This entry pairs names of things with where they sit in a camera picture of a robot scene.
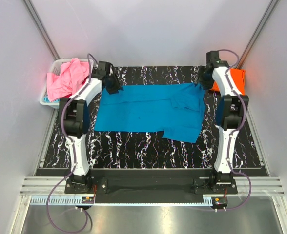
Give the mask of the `blue t-shirt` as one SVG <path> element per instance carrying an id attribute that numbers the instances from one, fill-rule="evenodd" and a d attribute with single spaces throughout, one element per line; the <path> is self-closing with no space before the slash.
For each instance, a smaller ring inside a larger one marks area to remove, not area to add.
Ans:
<path id="1" fill-rule="evenodd" d="M 205 90 L 195 83 L 127 85 L 109 94 L 103 90 L 96 131 L 153 133 L 195 143 L 202 130 Z"/>

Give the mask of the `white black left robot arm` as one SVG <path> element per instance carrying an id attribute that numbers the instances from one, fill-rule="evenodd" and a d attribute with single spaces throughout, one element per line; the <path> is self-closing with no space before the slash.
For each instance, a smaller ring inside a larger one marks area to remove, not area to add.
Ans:
<path id="1" fill-rule="evenodd" d="M 90 127 L 88 106 L 103 89 L 109 94 L 115 94 L 123 88 L 113 64 L 99 61 L 95 71 L 89 68 L 87 80 L 82 87 L 71 97 L 63 97 L 60 101 L 60 126 L 69 146 L 71 159 L 70 172 L 65 176 L 67 193 L 87 193 L 96 188 L 86 152 L 86 135 Z"/>

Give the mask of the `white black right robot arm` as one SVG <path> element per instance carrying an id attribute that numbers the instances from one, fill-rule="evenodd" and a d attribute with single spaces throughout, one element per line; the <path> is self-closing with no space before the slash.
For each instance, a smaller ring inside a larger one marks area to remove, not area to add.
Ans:
<path id="1" fill-rule="evenodd" d="M 246 121 L 249 97 L 242 94 L 232 78 L 231 69 L 237 64 L 230 66 L 226 60 L 221 60 L 220 52 L 230 52 L 239 57 L 227 49 L 209 51 L 206 65 L 199 69 L 198 83 L 205 90 L 216 83 L 221 95 L 215 111 L 215 126 L 219 130 L 217 158 L 203 190 L 229 195 L 238 192 L 234 176 L 239 173 L 233 169 L 233 156 L 238 133 Z"/>

